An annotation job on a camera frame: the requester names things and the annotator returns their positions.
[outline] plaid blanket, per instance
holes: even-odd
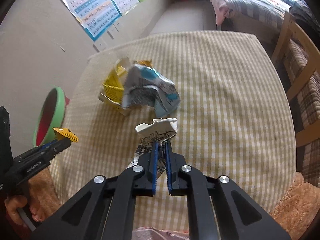
[[[282,0],[225,0],[225,2],[230,9],[278,30],[281,30],[285,11],[290,8],[290,5]]]
[[[289,63],[288,76],[291,83],[293,83],[306,65],[308,54],[302,47],[290,40],[285,57]],[[319,88],[320,76],[316,71],[297,96],[303,128],[313,124],[320,118]],[[320,139],[304,147],[303,163],[300,172],[303,174],[306,182],[320,187]]]

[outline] green rim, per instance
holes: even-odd
[[[42,142],[40,143],[40,145],[46,144],[48,142],[51,142],[52,140],[54,140],[55,138],[55,134],[52,128],[54,127],[61,127],[62,121],[63,121],[63,117],[64,117],[64,111],[65,111],[65,107],[66,107],[66,98],[64,95],[64,92],[62,90],[62,88],[60,87],[54,87],[49,94],[53,91],[56,90],[57,92],[57,102],[56,102],[56,106],[54,109],[54,113],[52,116],[52,120],[49,126],[49,129],[47,130],[46,135],[44,136],[44,139],[42,140]],[[36,147],[36,141],[37,141],[37,133],[38,133],[38,128],[39,128],[39,124],[40,124],[40,120],[43,114],[43,110],[44,110],[44,104],[42,106],[39,118],[38,118],[38,122],[37,122],[37,126],[35,129],[35,132],[33,133],[33,147]]]

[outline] tablecloth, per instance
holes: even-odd
[[[152,59],[181,96],[174,152],[205,175],[231,177],[270,212],[295,173],[295,134],[279,77],[251,34],[203,31],[162,33],[105,50],[88,61],[66,111],[64,127],[79,143],[50,166],[58,197],[67,201],[95,175],[119,175],[130,163],[140,123],[152,123],[144,106],[123,116],[98,100],[102,81],[118,58]],[[137,197],[134,228],[188,229],[185,197],[170,197],[165,173],[156,196]]]

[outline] plaid cushion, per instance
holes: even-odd
[[[306,65],[308,54],[300,45],[290,40],[285,57],[289,62],[288,76],[291,83],[293,83]],[[320,117],[319,88],[320,76],[316,71],[305,87],[298,93],[297,99],[304,128],[313,124]],[[305,146],[301,173],[305,181],[320,187],[320,139]]]

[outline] plaid fabric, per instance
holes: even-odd
[[[282,0],[225,0],[230,9],[281,30],[285,11],[290,5]]]
[[[308,61],[308,54],[294,41],[290,40],[285,52],[289,62],[291,83],[300,75]],[[303,127],[306,128],[320,118],[320,76],[316,71],[310,81],[297,96]],[[301,173],[306,182],[320,187],[320,139],[306,145]]]
[[[296,148],[292,118],[276,71],[251,34],[236,32],[161,33],[94,55],[66,111],[64,126],[79,143],[50,166],[62,202],[97,174],[119,175],[139,143],[134,128],[151,123],[144,106],[123,116],[97,99],[101,84],[120,57],[152,59],[181,96],[170,114],[178,119],[174,152],[205,175],[226,174],[266,211],[292,183]],[[168,195],[166,174],[156,195],[137,197],[134,228],[188,230],[185,197]]]

